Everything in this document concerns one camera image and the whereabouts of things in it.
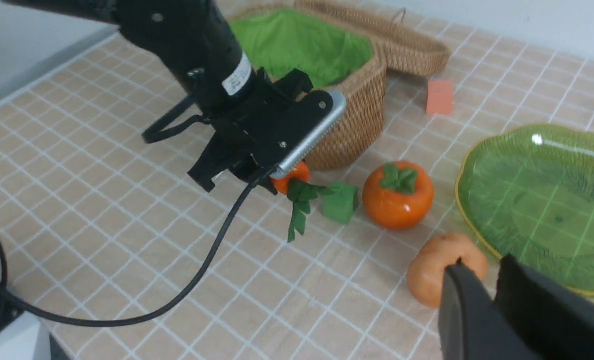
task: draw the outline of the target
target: leaf-shaped plate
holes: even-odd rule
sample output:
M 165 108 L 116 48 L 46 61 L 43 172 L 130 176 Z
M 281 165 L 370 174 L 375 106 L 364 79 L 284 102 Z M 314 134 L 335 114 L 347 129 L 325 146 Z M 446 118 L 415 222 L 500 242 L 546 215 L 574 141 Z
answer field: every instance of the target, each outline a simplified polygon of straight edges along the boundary
M 455 184 L 480 241 L 594 297 L 594 133 L 527 125 L 477 144 Z

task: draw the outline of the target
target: toy persimmon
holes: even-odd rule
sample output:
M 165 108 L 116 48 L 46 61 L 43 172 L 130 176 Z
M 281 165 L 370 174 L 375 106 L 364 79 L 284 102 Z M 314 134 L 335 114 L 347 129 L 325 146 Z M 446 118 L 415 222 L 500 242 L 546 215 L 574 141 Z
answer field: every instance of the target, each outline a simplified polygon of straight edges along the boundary
M 387 162 L 363 185 L 363 206 L 375 223 L 390 230 L 418 224 L 434 199 L 430 176 L 410 161 Z
M 469 237 L 458 232 L 431 237 L 408 267 L 406 284 L 412 296 L 429 308 L 438 308 L 441 305 L 443 273 L 459 259 L 479 280 L 486 276 L 486 255 Z
M 272 186 L 277 189 L 278 192 L 287 195 L 288 194 L 288 185 L 290 185 L 290 180 L 292 179 L 299 179 L 304 183 L 310 181 L 310 169 L 305 162 L 300 161 L 293 169 L 288 173 L 287 176 L 283 178 L 271 178 Z

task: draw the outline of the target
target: orange block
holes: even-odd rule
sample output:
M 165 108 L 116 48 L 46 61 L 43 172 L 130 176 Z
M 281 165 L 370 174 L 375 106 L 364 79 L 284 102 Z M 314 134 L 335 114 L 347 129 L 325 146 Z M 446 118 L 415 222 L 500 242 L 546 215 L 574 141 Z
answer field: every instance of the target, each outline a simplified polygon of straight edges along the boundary
M 450 114 L 454 88 L 450 80 L 428 81 L 428 98 L 425 103 L 427 114 Z

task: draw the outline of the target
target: wicker basket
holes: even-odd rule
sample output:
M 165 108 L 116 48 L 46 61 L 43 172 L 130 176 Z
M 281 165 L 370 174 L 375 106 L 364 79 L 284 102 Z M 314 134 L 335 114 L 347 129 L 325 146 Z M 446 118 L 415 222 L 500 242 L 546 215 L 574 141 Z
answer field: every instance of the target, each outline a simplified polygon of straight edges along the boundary
M 289 4 L 267 4 L 248 7 L 228 21 L 249 18 L 292 9 Z M 351 25 L 332 16 L 311 9 L 298 9 L 321 21 L 354 32 Z M 305 161 L 313 170 L 330 170 L 347 167 L 364 153 L 381 135 L 386 94 L 386 62 L 380 47 L 373 43 L 374 56 L 345 80 L 331 86 L 345 95 L 347 107 L 342 119 L 322 141 L 307 155 Z
M 377 14 L 332 0 L 294 0 L 294 7 L 352 25 L 356 34 L 369 37 L 382 48 L 389 69 L 429 76 L 443 71 L 450 59 L 450 49 L 440 41 Z

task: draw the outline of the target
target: green fabric lining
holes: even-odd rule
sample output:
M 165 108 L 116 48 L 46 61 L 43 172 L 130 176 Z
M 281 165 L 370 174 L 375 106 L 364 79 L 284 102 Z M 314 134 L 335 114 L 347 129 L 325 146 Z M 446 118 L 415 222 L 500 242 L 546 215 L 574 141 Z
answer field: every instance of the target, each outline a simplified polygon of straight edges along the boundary
M 370 39 L 292 9 L 230 23 L 255 68 L 274 78 L 299 69 L 317 88 L 337 84 L 373 56 Z

